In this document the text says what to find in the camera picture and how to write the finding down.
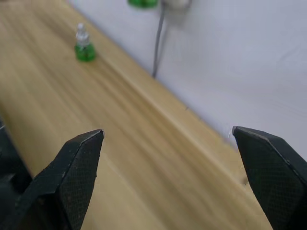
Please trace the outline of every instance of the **white wall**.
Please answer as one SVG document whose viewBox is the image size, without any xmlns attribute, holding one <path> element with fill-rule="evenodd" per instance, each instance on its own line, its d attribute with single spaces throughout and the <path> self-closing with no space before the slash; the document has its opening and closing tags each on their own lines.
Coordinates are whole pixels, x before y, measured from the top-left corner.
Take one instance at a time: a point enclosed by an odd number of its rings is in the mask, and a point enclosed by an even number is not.
<svg viewBox="0 0 307 230">
<path fill-rule="evenodd" d="M 157 9 L 71 2 L 152 71 Z M 234 125 L 260 129 L 307 160 L 307 1 L 193 0 L 165 28 L 160 82 L 225 138 Z"/>
</svg>

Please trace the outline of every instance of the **gray cable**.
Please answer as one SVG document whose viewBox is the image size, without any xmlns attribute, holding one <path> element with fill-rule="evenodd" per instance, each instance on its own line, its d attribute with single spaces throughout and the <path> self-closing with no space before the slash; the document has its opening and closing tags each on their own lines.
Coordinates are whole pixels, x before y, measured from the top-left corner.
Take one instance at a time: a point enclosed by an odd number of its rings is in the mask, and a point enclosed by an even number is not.
<svg viewBox="0 0 307 230">
<path fill-rule="evenodd" d="M 162 3 L 160 21 L 159 21 L 157 37 L 156 37 L 155 46 L 154 46 L 153 78 L 156 78 L 157 71 L 158 71 L 158 66 L 159 66 L 159 60 L 158 60 L 159 59 L 159 46 L 160 46 L 163 22 L 164 22 L 164 18 L 165 18 L 165 9 L 166 9 L 166 5 L 165 5 L 165 3 Z"/>
</svg>

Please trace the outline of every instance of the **wooden surface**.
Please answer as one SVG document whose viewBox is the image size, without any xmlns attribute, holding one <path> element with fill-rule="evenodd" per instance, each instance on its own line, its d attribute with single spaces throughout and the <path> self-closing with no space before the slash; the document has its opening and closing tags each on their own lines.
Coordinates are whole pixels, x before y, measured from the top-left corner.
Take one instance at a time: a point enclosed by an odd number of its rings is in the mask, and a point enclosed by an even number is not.
<svg viewBox="0 0 307 230">
<path fill-rule="evenodd" d="M 79 22 L 92 63 L 74 57 Z M 271 229 L 239 154 L 63 1 L 0 1 L 0 115 L 33 175 L 104 129 L 84 230 Z"/>
</svg>

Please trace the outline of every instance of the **green bottle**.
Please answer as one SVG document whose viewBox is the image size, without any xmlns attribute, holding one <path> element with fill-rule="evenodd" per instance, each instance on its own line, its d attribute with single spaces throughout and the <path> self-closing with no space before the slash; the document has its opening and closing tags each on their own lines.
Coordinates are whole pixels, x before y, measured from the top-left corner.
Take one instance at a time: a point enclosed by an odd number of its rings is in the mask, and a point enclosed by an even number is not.
<svg viewBox="0 0 307 230">
<path fill-rule="evenodd" d="M 92 61 L 95 59 L 96 53 L 93 44 L 90 42 L 90 36 L 85 29 L 83 23 L 78 24 L 76 35 L 75 53 L 79 61 Z"/>
<path fill-rule="evenodd" d="M 158 5 L 158 0 L 128 0 L 128 3 L 139 8 L 153 8 Z"/>
</svg>

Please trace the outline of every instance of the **wall outlet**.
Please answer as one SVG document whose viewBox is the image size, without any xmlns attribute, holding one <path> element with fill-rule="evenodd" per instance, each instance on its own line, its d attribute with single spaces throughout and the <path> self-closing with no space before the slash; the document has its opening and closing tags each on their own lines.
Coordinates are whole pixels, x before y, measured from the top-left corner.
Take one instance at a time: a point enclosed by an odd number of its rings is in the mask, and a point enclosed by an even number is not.
<svg viewBox="0 0 307 230">
<path fill-rule="evenodd" d="M 168 7 L 183 10 L 190 6 L 191 0 L 162 0 Z"/>
</svg>

